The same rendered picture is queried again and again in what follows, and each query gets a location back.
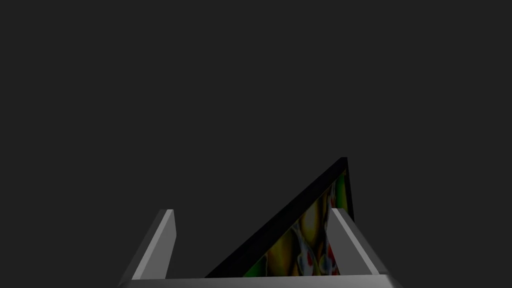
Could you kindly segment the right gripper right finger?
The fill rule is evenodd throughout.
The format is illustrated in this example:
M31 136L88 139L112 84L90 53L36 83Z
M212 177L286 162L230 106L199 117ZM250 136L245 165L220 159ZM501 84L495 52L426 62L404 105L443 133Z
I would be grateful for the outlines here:
M329 210L326 235L341 275L389 274L376 251L344 209Z

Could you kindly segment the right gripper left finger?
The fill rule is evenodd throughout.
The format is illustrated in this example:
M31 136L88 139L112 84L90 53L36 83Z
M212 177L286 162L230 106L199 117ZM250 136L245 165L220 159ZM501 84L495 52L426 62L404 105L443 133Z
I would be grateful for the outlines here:
M174 210L159 210L120 282L165 279L176 238Z

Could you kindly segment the colourful picture in black frame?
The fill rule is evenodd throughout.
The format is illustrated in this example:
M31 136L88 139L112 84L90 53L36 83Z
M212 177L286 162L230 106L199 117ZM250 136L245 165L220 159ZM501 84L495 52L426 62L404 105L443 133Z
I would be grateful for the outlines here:
M354 217L346 157L332 164L215 267L208 278L339 275L327 238L333 208L344 209Z

